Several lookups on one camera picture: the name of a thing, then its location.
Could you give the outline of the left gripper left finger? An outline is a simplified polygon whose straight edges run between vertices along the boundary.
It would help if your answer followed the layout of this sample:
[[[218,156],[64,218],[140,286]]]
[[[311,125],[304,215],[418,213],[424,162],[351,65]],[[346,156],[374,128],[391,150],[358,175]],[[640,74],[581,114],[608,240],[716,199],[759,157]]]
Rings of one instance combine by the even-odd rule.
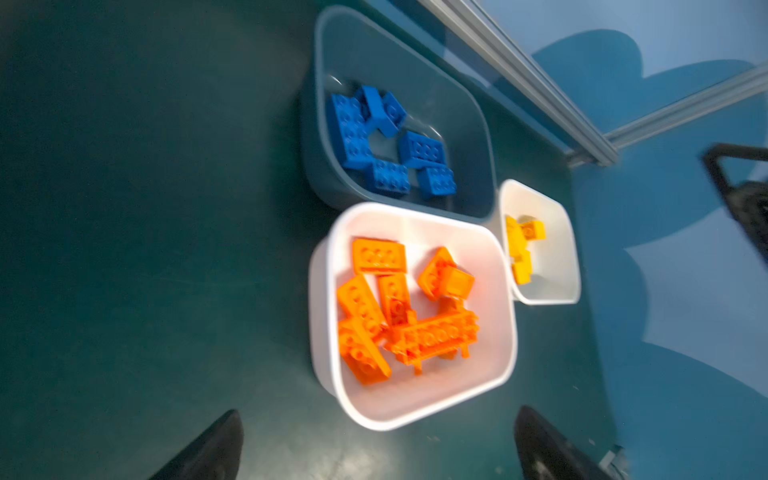
[[[150,479],[236,479],[243,444],[240,413],[230,409]]]

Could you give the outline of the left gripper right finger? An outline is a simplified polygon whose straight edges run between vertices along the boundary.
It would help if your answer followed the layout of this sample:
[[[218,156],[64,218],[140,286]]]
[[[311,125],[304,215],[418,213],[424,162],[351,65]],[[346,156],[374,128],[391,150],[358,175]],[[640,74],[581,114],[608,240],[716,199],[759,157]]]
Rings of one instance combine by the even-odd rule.
[[[515,418],[514,439],[523,478],[604,479],[611,476],[528,405]]]

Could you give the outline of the orange lego chassis piece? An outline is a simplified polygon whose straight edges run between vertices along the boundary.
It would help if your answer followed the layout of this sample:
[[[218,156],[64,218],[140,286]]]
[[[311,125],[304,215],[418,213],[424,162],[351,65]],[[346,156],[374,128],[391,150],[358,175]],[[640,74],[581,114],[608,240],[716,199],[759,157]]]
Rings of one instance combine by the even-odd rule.
[[[470,357],[470,346],[478,341],[477,315],[465,308],[443,312],[432,318],[393,327],[384,343],[403,365],[410,366],[415,375],[423,373],[423,363],[437,357],[453,359],[460,354]]]

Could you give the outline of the orange brick bottom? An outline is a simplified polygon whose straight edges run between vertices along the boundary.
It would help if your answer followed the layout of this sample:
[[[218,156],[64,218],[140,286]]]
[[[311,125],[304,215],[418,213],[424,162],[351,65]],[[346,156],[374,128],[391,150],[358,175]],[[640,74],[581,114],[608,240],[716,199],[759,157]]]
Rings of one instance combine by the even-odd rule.
[[[354,317],[338,323],[338,342],[342,359],[362,385],[387,381],[392,369],[362,319]]]

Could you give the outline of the orange brick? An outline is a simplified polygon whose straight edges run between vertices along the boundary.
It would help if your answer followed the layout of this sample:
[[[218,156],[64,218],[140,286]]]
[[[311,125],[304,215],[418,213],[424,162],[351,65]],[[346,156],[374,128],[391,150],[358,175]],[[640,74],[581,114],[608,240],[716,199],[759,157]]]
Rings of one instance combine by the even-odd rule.
[[[429,300],[436,301],[439,296],[442,273],[445,268],[455,267],[456,263],[446,247],[440,247],[428,262],[417,283]]]
[[[467,300],[474,286],[475,278],[453,266],[447,266],[441,271],[439,295],[460,300]]]
[[[408,270],[405,246],[390,240],[355,239],[352,260],[356,274],[390,275]]]
[[[379,300],[387,325],[390,328],[414,325],[417,321],[411,308],[406,275],[402,272],[377,278]]]
[[[373,292],[363,275],[356,275],[337,290],[337,300],[348,318],[361,320],[374,343],[386,331],[386,321]]]
[[[338,342],[342,359],[362,385],[387,381],[392,369],[362,319],[354,317],[338,323]]]

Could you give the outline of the yellow brick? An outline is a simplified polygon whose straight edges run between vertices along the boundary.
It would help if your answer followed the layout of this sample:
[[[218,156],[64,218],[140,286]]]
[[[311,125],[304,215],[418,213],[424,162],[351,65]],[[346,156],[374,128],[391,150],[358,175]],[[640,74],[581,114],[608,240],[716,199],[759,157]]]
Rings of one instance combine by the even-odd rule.
[[[525,238],[521,225],[513,217],[505,217],[505,228],[509,255],[515,261],[518,261],[523,258],[524,253],[527,251],[527,239]]]
[[[546,227],[541,221],[532,220],[521,223],[520,228],[527,241],[540,241],[547,238]]]
[[[518,285],[525,285],[531,282],[533,275],[533,264],[531,253],[525,249],[513,257],[512,272],[514,280]]]

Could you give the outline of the blue long brick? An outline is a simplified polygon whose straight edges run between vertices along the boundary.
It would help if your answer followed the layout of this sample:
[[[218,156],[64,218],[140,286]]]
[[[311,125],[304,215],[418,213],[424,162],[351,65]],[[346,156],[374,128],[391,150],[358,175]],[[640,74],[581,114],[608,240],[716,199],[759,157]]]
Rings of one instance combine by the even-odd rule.
[[[365,170],[374,160],[360,102],[332,94],[326,104],[328,130],[334,154],[342,168]]]

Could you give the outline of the small blue brick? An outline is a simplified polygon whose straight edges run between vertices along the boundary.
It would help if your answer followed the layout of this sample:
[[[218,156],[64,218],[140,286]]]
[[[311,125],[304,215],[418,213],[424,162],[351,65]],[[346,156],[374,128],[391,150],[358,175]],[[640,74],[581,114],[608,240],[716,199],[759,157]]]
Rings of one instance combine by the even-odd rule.
[[[356,91],[355,98],[360,103],[365,132],[370,135],[378,130],[385,137],[392,138],[401,128],[396,130],[387,117],[382,102],[384,95],[373,86],[363,85]]]
[[[407,112],[392,92],[382,97],[384,111],[396,130],[399,130],[407,118]]]

